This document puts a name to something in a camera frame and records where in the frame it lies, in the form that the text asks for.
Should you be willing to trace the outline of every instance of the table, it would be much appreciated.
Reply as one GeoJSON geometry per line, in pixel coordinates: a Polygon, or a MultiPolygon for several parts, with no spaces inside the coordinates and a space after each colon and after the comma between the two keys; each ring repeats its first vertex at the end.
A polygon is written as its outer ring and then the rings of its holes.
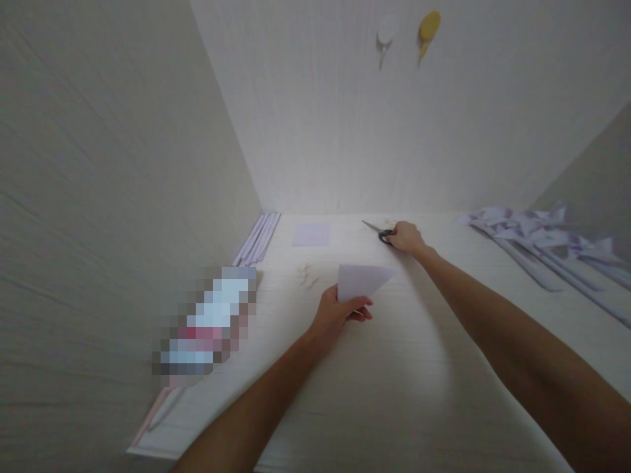
{"type": "MultiPolygon", "coordinates": [[[[564,282],[560,293],[541,289],[491,240],[453,224],[457,216],[283,215],[257,267],[257,314],[248,338],[202,382],[172,393],[156,419],[168,415],[129,451],[178,458],[308,328],[320,294],[337,281],[338,264],[353,263],[401,271],[372,297],[374,319],[345,327],[281,421],[257,471],[571,471],[424,270],[379,242],[361,220],[382,228],[397,220],[416,223],[438,253],[551,330],[626,399],[631,330],[564,282]],[[330,245],[291,246],[297,223],[330,224],[330,245]],[[312,266],[303,282],[305,264],[312,266]]],[[[573,264],[607,287],[612,304],[631,307],[629,292],[573,264]]]]}

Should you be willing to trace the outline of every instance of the left hand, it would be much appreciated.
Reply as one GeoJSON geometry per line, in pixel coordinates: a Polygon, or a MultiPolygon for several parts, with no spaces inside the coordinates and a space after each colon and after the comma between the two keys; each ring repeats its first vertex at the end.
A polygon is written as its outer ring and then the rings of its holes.
{"type": "Polygon", "coordinates": [[[331,286],[322,293],[314,321],[305,335],[317,342],[323,354],[329,353],[340,338],[346,321],[364,322],[373,318],[366,308],[367,305],[373,305],[367,296],[337,302],[337,284],[331,286]]]}

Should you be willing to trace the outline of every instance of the pile of paper strips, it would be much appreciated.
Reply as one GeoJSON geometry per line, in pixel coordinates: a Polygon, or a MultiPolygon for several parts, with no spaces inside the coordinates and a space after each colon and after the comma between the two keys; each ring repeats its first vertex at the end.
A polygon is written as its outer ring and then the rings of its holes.
{"type": "Polygon", "coordinates": [[[239,254],[237,254],[232,266],[239,266],[242,261],[244,266],[262,261],[268,249],[269,240],[280,218],[281,214],[279,212],[262,214],[258,218],[252,233],[250,233],[250,236],[239,250],[239,254]]]}
{"type": "Polygon", "coordinates": [[[509,208],[486,207],[460,217],[456,223],[471,225],[483,231],[539,285],[552,292],[560,291],[562,288],[559,281],[541,265],[526,258],[521,250],[527,251],[622,324],[631,328],[631,317],[611,307],[598,295],[598,292],[604,290],[602,287],[577,271],[575,267],[567,265],[551,251],[555,247],[565,247],[568,258],[583,261],[621,286],[631,289],[631,274],[624,269],[629,267],[629,264],[614,255],[611,238],[590,242],[564,229],[568,227],[565,223],[565,207],[552,212],[514,212],[509,208]]]}

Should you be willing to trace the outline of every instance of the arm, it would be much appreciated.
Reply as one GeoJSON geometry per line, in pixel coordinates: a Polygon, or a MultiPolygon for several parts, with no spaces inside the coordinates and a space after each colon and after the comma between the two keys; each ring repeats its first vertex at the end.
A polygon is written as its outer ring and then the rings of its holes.
{"type": "Polygon", "coordinates": [[[525,312],[427,246],[399,222],[390,242],[429,274],[500,380],[577,471],[631,465],[631,405],[525,312]]]}
{"type": "Polygon", "coordinates": [[[328,288],[309,330],[200,434],[172,472],[252,472],[300,387],[337,343],[345,322],[372,319],[365,307],[372,304],[366,297],[340,304],[337,285],[328,288]]]}

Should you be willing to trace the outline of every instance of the scissors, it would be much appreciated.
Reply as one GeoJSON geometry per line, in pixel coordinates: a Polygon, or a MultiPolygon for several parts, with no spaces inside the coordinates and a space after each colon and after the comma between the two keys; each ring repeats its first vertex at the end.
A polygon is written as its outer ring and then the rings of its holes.
{"type": "Polygon", "coordinates": [[[374,231],[379,233],[379,240],[383,241],[385,244],[389,244],[390,246],[392,246],[392,243],[390,243],[388,240],[386,240],[386,237],[389,237],[392,234],[392,230],[382,230],[379,227],[374,226],[372,223],[368,223],[365,220],[362,220],[366,225],[368,225],[369,227],[371,227],[374,231]]]}

